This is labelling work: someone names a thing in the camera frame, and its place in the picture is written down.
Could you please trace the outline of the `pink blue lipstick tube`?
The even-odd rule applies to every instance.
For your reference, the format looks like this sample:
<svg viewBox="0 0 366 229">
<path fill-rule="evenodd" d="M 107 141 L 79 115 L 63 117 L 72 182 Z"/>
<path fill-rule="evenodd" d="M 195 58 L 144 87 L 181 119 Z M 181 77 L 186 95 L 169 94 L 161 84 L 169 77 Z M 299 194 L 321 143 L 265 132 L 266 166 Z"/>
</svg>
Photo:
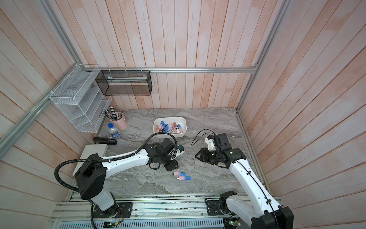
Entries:
<svg viewBox="0 0 366 229">
<path fill-rule="evenodd" d="M 176 129 L 177 129 L 177 133 L 183 133 L 184 132 L 180 125 L 177 125 Z"/>
</svg>

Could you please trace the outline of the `pink blue lipstick top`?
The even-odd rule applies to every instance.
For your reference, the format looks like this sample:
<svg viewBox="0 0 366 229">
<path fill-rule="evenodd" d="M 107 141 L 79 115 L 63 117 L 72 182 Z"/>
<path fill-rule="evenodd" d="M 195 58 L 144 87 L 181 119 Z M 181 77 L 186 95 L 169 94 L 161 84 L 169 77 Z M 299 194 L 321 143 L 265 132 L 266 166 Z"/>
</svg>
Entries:
<svg viewBox="0 0 366 229">
<path fill-rule="evenodd" d="M 161 131 L 164 128 L 164 121 L 161 121 L 160 125 L 159 125 L 159 131 Z"/>
</svg>

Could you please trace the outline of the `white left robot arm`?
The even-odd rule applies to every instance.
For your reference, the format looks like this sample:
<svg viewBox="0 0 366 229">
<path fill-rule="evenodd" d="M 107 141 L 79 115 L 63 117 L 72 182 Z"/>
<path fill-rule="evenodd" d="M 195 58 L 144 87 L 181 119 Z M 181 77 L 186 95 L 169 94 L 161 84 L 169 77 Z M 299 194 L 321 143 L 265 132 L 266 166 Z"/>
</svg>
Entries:
<svg viewBox="0 0 366 229">
<path fill-rule="evenodd" d="M 183 145 L 176 145 L 165 138 L 161 143 L 144 145 L 141 150 L 117 156 L 90 155 L 75 173 L 81 199 L 96 204 L 102 211 L 116 205 L 112 194 L 104 188 L 104 182 L 112 175 L 149 164 L 163 165 L 167 171 L 179 167 L 176 158 L 185 152 Z"/>
</svg>

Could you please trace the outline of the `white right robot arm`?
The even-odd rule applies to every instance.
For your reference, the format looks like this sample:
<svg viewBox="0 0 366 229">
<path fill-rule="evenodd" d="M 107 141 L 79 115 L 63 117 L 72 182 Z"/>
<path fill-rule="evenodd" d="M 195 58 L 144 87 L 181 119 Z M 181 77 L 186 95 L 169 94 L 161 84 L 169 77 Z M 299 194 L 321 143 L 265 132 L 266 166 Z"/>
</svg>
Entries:
<svg viewBox="0 0 366 229">
<path fill-rule="evenodd" d="M 202 148 L 195 158 L 210 165 L 224 164 L 239 181 L 251 203 L 243 201 L 236 192 L 222 193 L 218 200 L 224 214 L 233 213 L 252 229 L 291 229 L 294 214 L 289 207 L 283 207 L 267 191 L 246 156 L 239 148 L 233 148 L 227 134 L 210 134 L 205 138 L 207 147 Z"/>
</svg>

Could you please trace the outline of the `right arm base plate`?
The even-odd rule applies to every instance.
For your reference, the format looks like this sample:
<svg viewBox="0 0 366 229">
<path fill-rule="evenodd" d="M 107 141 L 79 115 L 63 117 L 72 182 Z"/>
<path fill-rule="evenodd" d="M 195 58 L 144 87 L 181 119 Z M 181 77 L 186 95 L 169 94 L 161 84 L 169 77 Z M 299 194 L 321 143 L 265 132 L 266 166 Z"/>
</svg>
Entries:
<svg viewBox="0 0 366 229">
<path fill-rule="evenodd" d="M 227 209 L 223 200 L 205 199 L 207 214 L 209 216 L 227 215 L 230 211 Z"/>
</svg>

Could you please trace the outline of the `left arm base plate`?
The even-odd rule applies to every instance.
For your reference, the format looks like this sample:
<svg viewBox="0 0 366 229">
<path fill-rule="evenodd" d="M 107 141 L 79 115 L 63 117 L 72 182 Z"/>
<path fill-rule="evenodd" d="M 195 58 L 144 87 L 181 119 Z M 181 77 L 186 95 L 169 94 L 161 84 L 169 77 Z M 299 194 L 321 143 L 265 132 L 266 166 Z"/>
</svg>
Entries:
<svg viewBox="0 0 366 229">
<path fill-rule="evenodd" d="M 132 213 L 132 202 L 117 202 L 108 210 L 102 211 L 98 206 L 94 205 L 92 210 L 93 218 L 129 218 Z"/>
</svg>

